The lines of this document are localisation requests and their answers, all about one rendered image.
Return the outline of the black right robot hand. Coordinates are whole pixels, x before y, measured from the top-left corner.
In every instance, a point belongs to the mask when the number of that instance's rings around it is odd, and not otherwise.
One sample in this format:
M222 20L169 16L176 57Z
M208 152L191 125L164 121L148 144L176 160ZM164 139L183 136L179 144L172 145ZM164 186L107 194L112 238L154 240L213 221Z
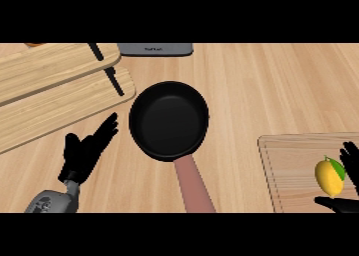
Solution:
M355 186L359 197L359 148L353 142L344 142L340 149L340 160ZM335 213L359 213L359 199L316 197L315 203L330 208Z

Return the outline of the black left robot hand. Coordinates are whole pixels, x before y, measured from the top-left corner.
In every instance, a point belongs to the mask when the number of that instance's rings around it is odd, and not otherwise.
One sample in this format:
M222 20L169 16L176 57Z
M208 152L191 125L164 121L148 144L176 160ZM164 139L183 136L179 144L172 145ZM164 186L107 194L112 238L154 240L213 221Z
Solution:
M81 184L92 173L101 154L118 132L117 114L112 113L98 130L83 140L74 133L65 135L64 166L58 175L61 182Z

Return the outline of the yellow lemon with green leaf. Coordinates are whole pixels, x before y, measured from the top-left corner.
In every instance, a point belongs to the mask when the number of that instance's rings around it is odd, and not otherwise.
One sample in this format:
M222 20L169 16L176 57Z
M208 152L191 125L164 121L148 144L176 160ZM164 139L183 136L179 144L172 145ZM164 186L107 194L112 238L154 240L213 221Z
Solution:
M340 162L324 156L315 166L315 179L321 190L334 198L344 189L346 170Z

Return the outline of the pale wooden cutting board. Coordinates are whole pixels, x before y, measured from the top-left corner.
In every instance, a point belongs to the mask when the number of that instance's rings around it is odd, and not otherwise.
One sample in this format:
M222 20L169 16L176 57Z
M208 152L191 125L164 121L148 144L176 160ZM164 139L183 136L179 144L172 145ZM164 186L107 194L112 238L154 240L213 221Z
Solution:
M324 156L340 160L343 143L359 148L359 132L263 135L257 139L262 165L276 213L331 213L313 202L325 196L315 178Z

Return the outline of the grey appliance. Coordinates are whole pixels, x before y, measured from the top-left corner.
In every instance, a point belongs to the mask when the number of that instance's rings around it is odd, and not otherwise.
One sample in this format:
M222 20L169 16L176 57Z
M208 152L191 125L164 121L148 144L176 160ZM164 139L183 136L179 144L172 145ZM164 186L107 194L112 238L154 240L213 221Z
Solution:
M118 43L117 46L129 57L182 57L194 52L191 43Z

